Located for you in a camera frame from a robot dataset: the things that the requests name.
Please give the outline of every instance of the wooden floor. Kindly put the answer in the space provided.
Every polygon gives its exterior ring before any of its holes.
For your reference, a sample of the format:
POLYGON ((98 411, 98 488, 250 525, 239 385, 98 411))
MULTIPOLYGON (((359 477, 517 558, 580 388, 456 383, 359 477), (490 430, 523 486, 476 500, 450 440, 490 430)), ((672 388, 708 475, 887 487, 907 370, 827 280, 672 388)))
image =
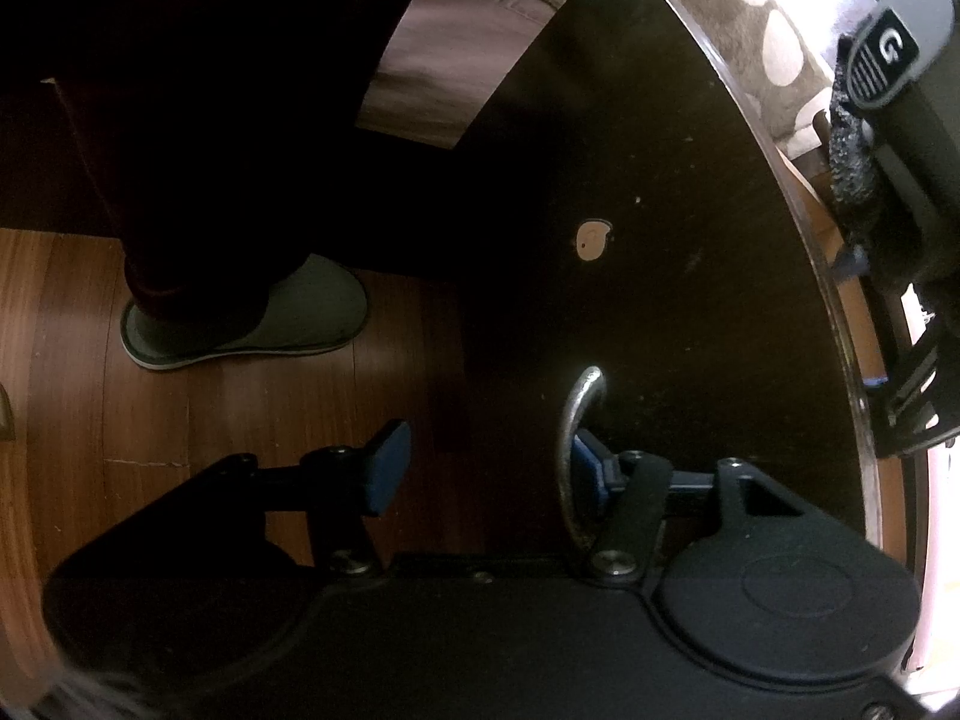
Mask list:
MULTIPOLYGON (((50 570, 232 452, 284 466, 408 418, 414 463, 394 507, 371 522, 378 549, 483 548, 454 290, 360 277, 371 318, 344 349, 150 373, 118 336, 130 296, 117 241, 0 229, 0 383, 16 428, 0 442, 0 695, 29 695, 54 658, 40 615, 50 570)), ((268 527, 309 562, 302 515, 271 515, 268 527)))

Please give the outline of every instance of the person's foot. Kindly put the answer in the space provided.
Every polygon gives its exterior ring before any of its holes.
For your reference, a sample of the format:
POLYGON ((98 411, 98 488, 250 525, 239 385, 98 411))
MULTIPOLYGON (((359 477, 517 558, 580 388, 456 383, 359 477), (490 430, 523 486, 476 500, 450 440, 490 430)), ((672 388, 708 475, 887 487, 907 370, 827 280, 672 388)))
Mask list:
POLYGON ((263 319, 240 338, 205 343, 208 328, 194 332, 189 325, 157 322, 133 302, 120 319, 120 336, 133 362, 148 370, 174 370, 235 354, 322 354, 350 343, 366 320, 367 294, 356 276, 312 254, 270 288, 263 319))

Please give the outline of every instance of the slipper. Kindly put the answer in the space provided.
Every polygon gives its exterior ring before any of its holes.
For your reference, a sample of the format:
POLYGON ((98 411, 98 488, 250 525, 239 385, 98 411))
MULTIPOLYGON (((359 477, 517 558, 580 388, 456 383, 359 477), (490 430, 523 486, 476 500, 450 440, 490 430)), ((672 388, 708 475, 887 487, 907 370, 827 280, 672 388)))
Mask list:
POLYGON ((133 362, 147 370, 174 370, 238 354, 323 354, 350 343, 367 321, 367 293, 351 272, 311 254, 304 265, 270 288, 260 324, 236 341, 178 353, 149 343, 139 331, 151 320, 131 301, 120 319, 120 338, 133 362))

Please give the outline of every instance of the bolt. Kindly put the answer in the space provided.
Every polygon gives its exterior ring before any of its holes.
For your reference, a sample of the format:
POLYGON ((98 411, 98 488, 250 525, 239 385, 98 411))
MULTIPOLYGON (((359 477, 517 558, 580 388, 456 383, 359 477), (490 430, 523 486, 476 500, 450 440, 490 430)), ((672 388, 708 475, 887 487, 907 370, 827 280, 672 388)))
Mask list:
POLYGON ((862 720, 896 720, 896 709, 890 704, 869 704, 860 717, 862 720))
POLYGON ((373 568, 369 560, 357 560, 349 549, 338 549, 330 556, 330 570, 347 577, 358 577, 373 568))
POLYGON ((622 577, 637 570, 637 561, 633 555, 618 549, 605 549, 590 558, 590 564, 601 574, 609 577, 622 577))

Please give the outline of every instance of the black label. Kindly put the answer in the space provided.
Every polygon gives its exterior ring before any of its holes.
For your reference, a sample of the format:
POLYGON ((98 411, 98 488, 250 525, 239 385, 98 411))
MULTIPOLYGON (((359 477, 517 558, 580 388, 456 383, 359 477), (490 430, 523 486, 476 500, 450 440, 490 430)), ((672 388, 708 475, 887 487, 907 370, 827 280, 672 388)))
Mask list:
POLYGON ((896 85, 919 54, 916 41, 892 10, 885 10, 870 27, 850 63, 855 100, 873 103, 896 85))

